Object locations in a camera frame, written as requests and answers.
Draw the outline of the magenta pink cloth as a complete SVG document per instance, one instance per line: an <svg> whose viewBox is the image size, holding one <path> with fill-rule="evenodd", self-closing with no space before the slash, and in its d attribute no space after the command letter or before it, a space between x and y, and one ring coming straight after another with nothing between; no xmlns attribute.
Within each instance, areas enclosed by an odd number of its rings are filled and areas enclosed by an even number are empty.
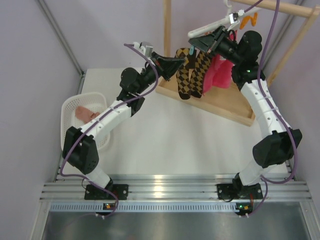
<svg viewBox="0 0 320 240"><path fill-rule="evenodd" d="M211 52L204 52L212 58L210 67L204 77L203 95L205 95L211 88L217 87L227 89L232 81L232 62L233 55L222 56L217 54L212 56Z"/></svg>

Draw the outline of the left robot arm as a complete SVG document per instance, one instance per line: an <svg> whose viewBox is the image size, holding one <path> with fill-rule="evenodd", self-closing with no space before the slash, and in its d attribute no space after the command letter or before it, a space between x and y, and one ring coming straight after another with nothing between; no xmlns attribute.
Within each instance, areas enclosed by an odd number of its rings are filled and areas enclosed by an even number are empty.
<svg viewBox="0 0 320 240"><path fill-rule="evenodd" d="M152 52L144 68L138 72L125 68L120 75L121 92L100 115L81 127L71 126L65 133L62 157L80 171L80 177L91 183L103 199L113 194L113 180L99 166L98 142L116 126L135 115L142 107L150 85L156 86L160 77L169 80L183 65L180 57L164 57Z"/></svg>

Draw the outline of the teal clothes clip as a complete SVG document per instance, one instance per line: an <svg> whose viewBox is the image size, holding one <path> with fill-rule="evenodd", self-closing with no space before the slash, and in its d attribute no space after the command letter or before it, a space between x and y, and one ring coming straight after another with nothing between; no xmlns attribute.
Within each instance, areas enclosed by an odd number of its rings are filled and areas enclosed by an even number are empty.
<svg viewBox="0 0 320 240"><path fill-rule="evenodd" d="M189 55L192 56L194 54L194 51L195 51L195 47L193 45L191 45L189 48Z"/></svg>

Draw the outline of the brown yellow argyle sock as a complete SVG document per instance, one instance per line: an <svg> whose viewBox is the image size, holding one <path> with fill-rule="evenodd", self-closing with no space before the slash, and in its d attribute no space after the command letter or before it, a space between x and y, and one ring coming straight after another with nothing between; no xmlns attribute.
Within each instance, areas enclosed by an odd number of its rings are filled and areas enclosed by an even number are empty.
<svg viewBox="0 0 320 240"><path fill-rule="evenodd" d="M176 50L175 57L183 58L184 63L176 72L178 95L182 100L188 100L191 96L190 70L195 68L197 52L190 54L190 48L183 47Z"/></svg>
<svg viewBox="0 0 320 240"><path fill-rule="evenodd" d="M189 79L190 95L200 99L204 91L205 75L211 65L212 58L200 51L195 58L194 68Z"/></svg>

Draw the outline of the white plastic clip hanger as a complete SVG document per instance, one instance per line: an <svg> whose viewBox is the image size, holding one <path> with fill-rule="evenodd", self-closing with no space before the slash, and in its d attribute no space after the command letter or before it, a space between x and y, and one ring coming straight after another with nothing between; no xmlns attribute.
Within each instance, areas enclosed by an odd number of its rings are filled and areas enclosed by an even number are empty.
<svg viewBox="0 0 320 240"><path fill-rule="evenodd" d="M237 11L233 11L233 6L232 6L232 4L230 3L230 0L224 0L223 3L224 3L224 5L227 7L227 15L226 15L224 18L222 18L222 19L220 19L220 20L218 20L218 21L215 21L215 22L213 22L213 23L210 23L210 24L207 24L207 25L202 26L202 27L200 27L200 28L197 28L197 29L194 29L194 30L192 30L192 31L189 31L188 34L187 34L187 36L188 36L189 39L191 39L191 38L196 38L196 37L200 37L200 36L203 36L203 35L207 35L207 34L213 32L214 30L216 30L220 25L223 25L223 26L227 27L227 30L228 30L228 28L229 28L229 26L230 26L229 14L230 14L230 13L237 12ZM244 11L245 11L245 14L244 14L244 16L240 19L240 24L241 24L241 22L242 22L242 20L243 20L244 17L253 15L254 13L257 13L257 12L260 11L260 10L261 10L261 8L256 7L256 6L254 6L254 7L249 7L249 10L244 10Z"/></svg>

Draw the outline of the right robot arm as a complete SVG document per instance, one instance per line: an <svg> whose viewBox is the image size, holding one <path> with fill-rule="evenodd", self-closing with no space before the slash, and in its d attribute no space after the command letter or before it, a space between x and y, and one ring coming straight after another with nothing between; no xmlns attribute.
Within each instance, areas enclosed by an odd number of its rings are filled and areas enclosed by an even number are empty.
<svg viewBox="0 0 320 240"><path fill-rule="evenodd" d="M228 191L221 196L232 200L258 195L261 199L262 175L287 160L296 160L302 140L301 131L292 129L282 117L257 62L262 36L249 30L236 41L230 39L230 32L221 25L212 33L190 38L188 42L206 57L220 55L233 64L232 80L253 110L262 135L262 140L252 148L253 159L235 175Z"/></svg>

